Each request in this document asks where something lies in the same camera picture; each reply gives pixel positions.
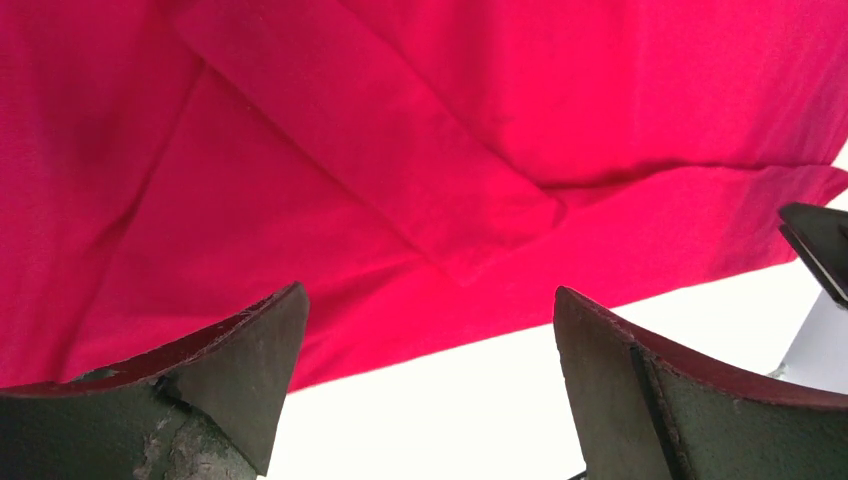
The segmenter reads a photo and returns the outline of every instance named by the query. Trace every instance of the red fabric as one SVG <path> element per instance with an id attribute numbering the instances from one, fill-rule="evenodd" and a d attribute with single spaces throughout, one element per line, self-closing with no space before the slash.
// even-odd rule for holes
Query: red fabric
<path id="1" fill-rule="evenodd" d="M 0 386 L 294 280 L 294 388 L 791 258 L 848 3 L 0 2 Z"/>

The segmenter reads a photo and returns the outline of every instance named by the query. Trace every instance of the white background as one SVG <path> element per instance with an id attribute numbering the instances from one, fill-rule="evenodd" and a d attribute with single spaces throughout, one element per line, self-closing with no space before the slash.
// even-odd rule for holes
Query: white background
<path id="1" fill-rule="evenodd" d="M 848 149 L 835 165 L 848 167 Z M 848 194 L 831 206 L 848 210 Z M 819 291 L 795 261 L 616 312 L 768 373 Z M 548 325 L 289 395 L 268 478 L 563 480 L 583 469 Z"/>

